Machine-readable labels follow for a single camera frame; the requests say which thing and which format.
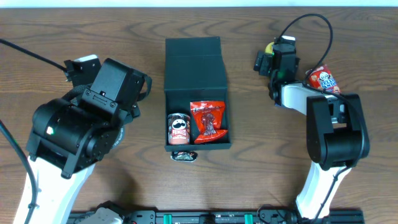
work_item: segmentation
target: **wood grain surface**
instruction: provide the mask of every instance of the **wood grain surface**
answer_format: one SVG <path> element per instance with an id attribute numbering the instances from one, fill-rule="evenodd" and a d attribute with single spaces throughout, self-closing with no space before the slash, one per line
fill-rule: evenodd
<path id="1" fill-rule="evenodd" d="M 275 107 L 266 77 L 252 70 L 263 49 L 293 19 L 329 18 L 334 43 L 325 63 L 340 88 L 360 95 L 371 151 L 340 185 L 331 207 L 361 208 L 367 223 L 398 223 L 398 9 L 350 7 L 208 9 L 1 9 L 0 37 L 62 63 L 96 54 L 153 78 L 121 146 L 97 163 L 74 210 L 107 200 L 134 209 L 257 209 L 288 206 L 310 168 L 305 116 Z M 328 43 L 327 26 L 307 18 L 297 39 L 299 74 Z M 233 146 L 178 163 L 164 150 L 165 38 L 220 36 L 228 73 Z M 0 118 L 25 148 L 35 109 L 72 87 L 56 68 L 0 46 Z M 0 136 L 0 223 L 11 223 L 25 170 Z"/>

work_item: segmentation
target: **red chip bag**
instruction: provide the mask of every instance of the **red chip bag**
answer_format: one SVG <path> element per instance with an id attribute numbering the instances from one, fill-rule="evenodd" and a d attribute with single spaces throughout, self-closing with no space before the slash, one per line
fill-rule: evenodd
<path id="1" fill-rule="evenodd" d="M 310 75 L 309 82 L 312 87 L 318 88 L 320 90 L 326 89 L 326 91 L 340 94 L 340 89 L 327 65 L 322 65 L 316 68 Z"/>
<path id="2" fill-rule="evenodd" d="M 191 112 L 200 132 L 195 144 L 215 141 L 228 132 L 228 130 L 220 130 L 224 110 L 223 101 L 191 102 Z"/>

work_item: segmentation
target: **black box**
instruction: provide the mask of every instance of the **black box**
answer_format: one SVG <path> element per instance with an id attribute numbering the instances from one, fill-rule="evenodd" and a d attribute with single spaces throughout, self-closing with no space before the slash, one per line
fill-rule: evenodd
<path id="1" fill-rule="evenodd" d="M 220 37 L 166 39 L 166 68 L 164 80 L 166 96 L 167 152 L 229 149 L 231 125 L 228 113 L 228 86 Z M 194 144 L 200 134 L 190 111 L 193 101 L 224 101 L 225 111 L 221 129 L 228 130 L 221 139 L 207 144 Z M 191 117 L 190 144 L 170 145 L 167 135 L 167 115 L 185 113 Z"/>

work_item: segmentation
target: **pringles can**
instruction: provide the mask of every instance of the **pringles can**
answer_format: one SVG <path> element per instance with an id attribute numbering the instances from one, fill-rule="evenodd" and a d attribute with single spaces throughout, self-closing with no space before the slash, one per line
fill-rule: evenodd
<path id="1" fill-rule="evenodd" d="M 183 113 L 174 113 L 167 116 L 167 132 L 169 144 L 189 144 L 191 117 Z"/>
<path id="2" fill-rule="evenodd" d="M 320 90 L 326 90 L 332 93 L 340 94 L 340 89 L 327 65 L 319 66 L 315 69 L 308 79 L 311 86 Z"/>

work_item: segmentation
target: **red snack bag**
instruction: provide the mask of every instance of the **red snack bag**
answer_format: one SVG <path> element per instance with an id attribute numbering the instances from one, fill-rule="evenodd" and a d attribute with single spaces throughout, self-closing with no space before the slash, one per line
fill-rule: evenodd
<path id="1" fill-rule="evenodd" d="M 340 94 L 340 88 L 338 88 L 337 83 L 327 65 L 322 65 L 315 69 L 310 75 L 309 82 L 312 87 L 318 88 L 320 90 L 326 89 L 326 91 L 332 93 Z"/>
<path id="2" fill-rule="evenodd" d="M 191 102 L 191 112 L 200 132 L 195 144 L 215 141 L 228 132 L 228 130 L 220 130 L 224 110 L 223 101 Z"/>

